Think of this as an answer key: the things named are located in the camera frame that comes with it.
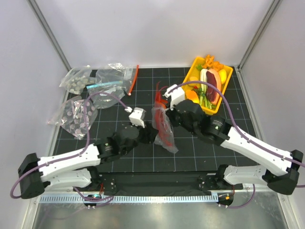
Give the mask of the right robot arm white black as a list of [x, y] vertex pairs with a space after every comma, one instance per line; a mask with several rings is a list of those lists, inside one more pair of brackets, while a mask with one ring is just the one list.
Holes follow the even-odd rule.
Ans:
[[291, 195], [297, 187], [302, 152], [273, 147], [219, 116], [206, 115], [199, 104], [188, 99], [167, 108], [166, 115], [173, 126], [181, 126], [206, 144], [233, 150], [257, 163], [245, 167], [220, 165], [214, 176], [218, 188], [247, 183]]

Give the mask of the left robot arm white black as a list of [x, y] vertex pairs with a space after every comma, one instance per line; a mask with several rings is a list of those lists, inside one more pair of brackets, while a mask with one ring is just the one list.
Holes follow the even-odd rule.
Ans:
[[139, 143], [153, 143], [157, 134], [158, 130], [150, 123], [144, 126], [128, 125], [105, 140], [86, 145], [79, 151], [41, 158], [35, 153], [28, 154], [18, 169], [20, 197], [30, 199], [42, 194], [48, 178], [54, 175], [118, 160]]

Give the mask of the red toy lobster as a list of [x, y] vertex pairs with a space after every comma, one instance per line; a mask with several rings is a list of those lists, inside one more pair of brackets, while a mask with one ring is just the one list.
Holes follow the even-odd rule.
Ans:
[[166, 89], [167, 86], [159, 88], [160, 81], [156, 85], [156, 95], [154, 98], [154, 107], [153, 107], [153, 118], [155, 121], [155, 128], [158, 130], [158, 141], [159, 144], [164, 147], [172, 147], [173, 144], [170, 142], [170, 127], [166, 121], [166, 104], [167, 101], [162, 99], [162, 90]]

